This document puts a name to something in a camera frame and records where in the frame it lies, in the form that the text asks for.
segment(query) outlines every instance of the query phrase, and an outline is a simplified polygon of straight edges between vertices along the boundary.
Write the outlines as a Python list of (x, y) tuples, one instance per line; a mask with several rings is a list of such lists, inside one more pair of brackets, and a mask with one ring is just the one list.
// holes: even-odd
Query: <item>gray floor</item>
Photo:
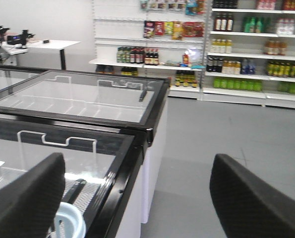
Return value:
[(295, 199), (295, 110), (169, 98), (167, 145), (142, 238), (225, 238), (209, 193), (225, 153)]

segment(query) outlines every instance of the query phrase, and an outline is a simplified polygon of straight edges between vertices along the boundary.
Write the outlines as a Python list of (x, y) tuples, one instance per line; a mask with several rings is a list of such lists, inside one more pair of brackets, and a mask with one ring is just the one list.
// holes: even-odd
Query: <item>product display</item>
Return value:
[(238, 0), (213, 0), (213, 8), (237, 9)]
[(210, 52), (231, 54), (232, 53), (232, 40), (212, 39)]
[(227, 77), (216, 77), (213, 82), (213, 87), (256, 92), (261, 92), (263, 89), (261, 80), (233, 79)]
[(295, 83), (280, 81), (278, 84), (278, 91), (295, 94)]
[(284, 0), (282, 10), (295, 11), (295, 0)]
[(285, 56), (287, 51), (287, 43), (279, 41), (267, 41), (264, 46), (263, 53), (273, 56)]
[(218, 13), (214, 21), (214, 31), (233, 31), (234, 16), (232, 13)]
[(194, 71), (178, 70), (175, 74), (175, 86), (193, 87), (198, 86), (198, 82)]
[(275, 10), (276, 0), (257, 0), (256, 9), (258, 10)]

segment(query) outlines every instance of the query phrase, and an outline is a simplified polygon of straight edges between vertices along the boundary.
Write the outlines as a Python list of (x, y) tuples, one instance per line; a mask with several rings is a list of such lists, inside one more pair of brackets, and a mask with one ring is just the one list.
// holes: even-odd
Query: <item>white bottle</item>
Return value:
[(276, 24), (276, 34), (281, 35), (285, 31), (285, 21), (283, 18), (279, 19)]
[(288, 34), (289, 35), (293, 35), (294, 34), (294, 30), (295, 30), (295, 20), (294, 19), (290, 19), (289, 26), (288, 26)]

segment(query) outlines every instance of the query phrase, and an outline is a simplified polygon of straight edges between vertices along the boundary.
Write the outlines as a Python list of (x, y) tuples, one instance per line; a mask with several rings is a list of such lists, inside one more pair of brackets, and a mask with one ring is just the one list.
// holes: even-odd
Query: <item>plastic bottle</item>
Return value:
[(231, 54), (232, 53), (232, 40), (227, 40), (227, 44), (226, 44), (226, 53), (227, 54)]
[(248, 67), (247, 59), (243, 59), (241, 64), (241, 74), (247, 74), (246, 72), (247, 67)]
[(220, 53), (225, 54), (226, 53), (226, 47), (227, 47), (227, 41), (222, 40), (220, 45)]
[(294, 34), (294, 30), (295, 30), (295, 20), (294, 19), (290, 19), (289, 20), (289, 24), (288, 24), (288, 32), (287, 32), (287, 34), (293, 35)]

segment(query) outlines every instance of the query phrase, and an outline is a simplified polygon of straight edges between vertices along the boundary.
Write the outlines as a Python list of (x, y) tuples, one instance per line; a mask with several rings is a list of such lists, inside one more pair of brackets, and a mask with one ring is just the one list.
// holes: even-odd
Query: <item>bottled drink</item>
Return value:
[(231, 54), (232, 53), (232, 40), (227, 40), (226, 44), (226, 53)]
[(159, 65), (158, 49), (155, 49), (155, 54), (154, 54), (154, 65)]
[(217, 14), (216, 18), (215, 18), (215, 24), (214, 24), (214, 30), (215, 31), (221, 31), (221, 15)]
[(234, 25), (234, 17), (232, 13), (229, 13), (228, 19), (227, 19), (227, 31), (233, 31), (233, 25)]
[(227, 22), (228, 22), (227, 14), (223, 13), (221, 18), (221, 29), (220, 29), (221, 31), (227, 30)]
[(221, 46), (220, 46), (220, 53), (225, 54), (226, 53), (226, 47), (227, 47), (227, 41), (222, 40)]
[(212, 72), (212, 65), (213, 65), (213, 59), (211, 56), (208, 56), (207, 60), (207, 72)]

